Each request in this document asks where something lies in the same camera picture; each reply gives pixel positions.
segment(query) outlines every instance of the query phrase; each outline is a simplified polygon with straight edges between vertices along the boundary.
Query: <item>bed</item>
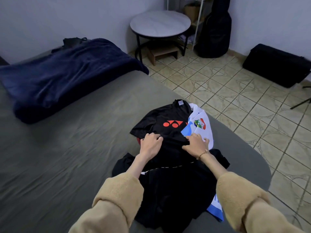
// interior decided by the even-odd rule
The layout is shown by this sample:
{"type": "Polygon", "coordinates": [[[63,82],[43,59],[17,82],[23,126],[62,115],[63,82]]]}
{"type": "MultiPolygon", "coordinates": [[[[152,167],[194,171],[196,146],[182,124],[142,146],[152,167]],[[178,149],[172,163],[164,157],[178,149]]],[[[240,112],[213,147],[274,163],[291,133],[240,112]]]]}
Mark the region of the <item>bed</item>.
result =
{"type": "MultiPolygon", "coordinates": [[[[12,112],[0,85],[0,225],[2,232],[68,232],[116,161],[138,154],[130,130],[150,110],[179,95],[140,71],[127,73],[40,122],[27,125],[12,112]]],[[[229,171],[268,190],[263,157],[213,117],[214,148],[229,171]]],[[[162,232],[134,222],[130,232],[162,232]]],[[[234,232],[203,213],[185,232],[234,232]]]]}

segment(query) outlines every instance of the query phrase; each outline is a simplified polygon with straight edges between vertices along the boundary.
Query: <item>person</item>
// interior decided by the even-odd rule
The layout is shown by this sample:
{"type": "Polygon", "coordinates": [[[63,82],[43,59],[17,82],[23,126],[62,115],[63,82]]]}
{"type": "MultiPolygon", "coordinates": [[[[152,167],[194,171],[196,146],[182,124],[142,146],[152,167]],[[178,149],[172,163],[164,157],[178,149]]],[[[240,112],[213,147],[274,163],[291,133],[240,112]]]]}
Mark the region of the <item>person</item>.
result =
{"type": "MultiPolygon", "coordinates": [[[[285,216],[270,206],[260,187],[233,172],[228,172],[208,152],[206,142],[198,134],[186,137],[183,146],[190,155],[201,160],[217,179],[216,193],[226,219],[235,231],[247,233],[303,232],[290,224],[285,216]]],[[[141,140],[140,153],[130,168],[113,178],[107,178],[92,204],[70,228],[69,233],[125,233],[134,220],[142,202],[144,189],[138,178],[146,163],[159,152],[163,138],[146,134],[141,140]]]]}

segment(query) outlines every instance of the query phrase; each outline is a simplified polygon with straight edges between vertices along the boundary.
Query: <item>bracelet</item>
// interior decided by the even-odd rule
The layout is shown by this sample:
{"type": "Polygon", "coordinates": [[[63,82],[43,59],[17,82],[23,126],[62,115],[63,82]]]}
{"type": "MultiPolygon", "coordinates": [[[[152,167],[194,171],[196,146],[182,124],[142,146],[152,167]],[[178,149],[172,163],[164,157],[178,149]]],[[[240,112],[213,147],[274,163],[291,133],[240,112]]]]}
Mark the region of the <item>bracelet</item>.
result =
{"type": "Polygon", "coordinates": [[[207,154],[207,153],[208,153],[208,150],[205,150],[205,152],[201,153],[201,154],[199,155],[199,157],[197,157],[197,160],[200,160],[201,156],[202,156],[203,154],[207,154]]]}

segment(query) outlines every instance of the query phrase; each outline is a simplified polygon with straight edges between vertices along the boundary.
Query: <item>beige sweater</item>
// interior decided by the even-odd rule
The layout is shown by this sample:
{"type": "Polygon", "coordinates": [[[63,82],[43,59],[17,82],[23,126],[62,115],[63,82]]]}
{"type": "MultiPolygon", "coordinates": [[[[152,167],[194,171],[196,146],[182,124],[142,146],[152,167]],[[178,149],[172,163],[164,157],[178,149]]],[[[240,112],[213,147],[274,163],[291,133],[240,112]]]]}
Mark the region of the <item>beige sweater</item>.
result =
{"type": "MultiPolygon", "coordinates": [[[[82,214],[69,233],[128,232],[142,202],[143,192],[139,180],[127,173],[108,178],[96,195],[92,208],[82,214]]],[[[269,205],[264,190],[233,172],[227,172],[219,178],[216,193],[235,231],[303,232],[269,205]]]]}

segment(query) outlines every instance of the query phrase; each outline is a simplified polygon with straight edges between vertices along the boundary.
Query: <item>tile floor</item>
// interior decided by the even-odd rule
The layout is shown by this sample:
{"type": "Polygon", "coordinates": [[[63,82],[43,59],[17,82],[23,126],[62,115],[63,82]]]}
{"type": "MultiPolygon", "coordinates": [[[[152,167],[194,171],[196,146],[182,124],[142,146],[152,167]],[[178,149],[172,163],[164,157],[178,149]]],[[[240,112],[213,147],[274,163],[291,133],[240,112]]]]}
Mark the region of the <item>tile floor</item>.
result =
{"type": "Polygon", "coordinates": [[[290,110],[311,90],[279,86],[227,54],[206,59],[187,50],[156,66],[143,57],[154,80],[202,107],[264,157],[273,175],[272,205],[311,233],[311,104],[290,110]]]}

